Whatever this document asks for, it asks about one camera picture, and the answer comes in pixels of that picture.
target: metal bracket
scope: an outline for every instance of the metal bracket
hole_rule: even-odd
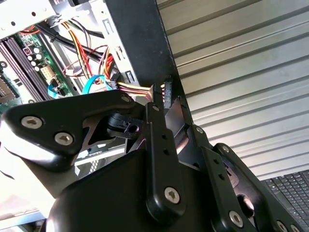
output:
[[[146,105],[147,208],[154,219],[172,224],[186,208],[178,156],[163,110]]]
[[[300,229],[293,217],[229,146],[216,144],[213,151],[221,155],[222,160],[238,177],[239,184],[234,188],[234,192],[239,197],[239,201],[242,200],[241,196],[249,199],[254,209],[255,225],[259,231],[294,231],[292,226],[297,226]]]
[[[67,170],[79,152],[113,138],[106,133],[105,117],[130,114],[137,104],[126,93],[115,90],[21,105],[2,115],[1,141],[11,153],[49,170]]]
[[[49,0],[7,0],[0,5],[0,39],[55,14]]]

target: screw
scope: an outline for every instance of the screw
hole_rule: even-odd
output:
[[[153,109],[156,111],[160,111],[160,109],[156,105],[153,105]]]
[[[288,232],[288,230],[286,229],[286,227],[284,226],[282,222],[277,221],[277,224],[282,232]]]
[[[125,102],[129,102],[130,101],[130,98],[128,98],[126,96],[122,96],[121,99],[124,100]]]
[[[21,120],[21,125],[29,129],[38,129],[43,125],[43,122],[38,117],[26,116]]]
[[[231,221],[239,228],[243,227],[243,221],[241,219],[241,217],[239,216],[238,213],[236,213],[235,211],[230,211],[229,213],[230,219]]]
[[[201,127],[197,127],[197,131],[200,132],[201,134],[204,133],[203,129]]]
[[[65,132],[60,132],[55,135],[55,141],[64,146],[71,145],[73,143],[73,137]]]
[[[300,232],[299,229],[295,225],[291,225],[292,231],[293,232]]]
[[[223,148],[223,150],[224,150],[225,152],[227,152],[227,153],[230,152],[230,150],[227,148],[227,146],[223,146],[222,148]]]
[[[177,192],[176,189],[172,187],[167,187],[164,190],[164,195],[165,195],[165,198],[168,199],[173,204],[178,204],[180,201],[179,193]]]

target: black keyboard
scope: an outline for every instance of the black keyboard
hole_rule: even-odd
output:
[[[309,232],[309,170],[262,181]]]

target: corrugated metal wall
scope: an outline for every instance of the corrugated metal wall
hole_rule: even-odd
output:
[[[260,179],[309,169],[309,0],[158,0],[195,123]]]

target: mounting plate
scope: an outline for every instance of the mounting plate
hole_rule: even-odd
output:
[[[49,0],[7,0],[0,4],[0,39],[55,15]]]

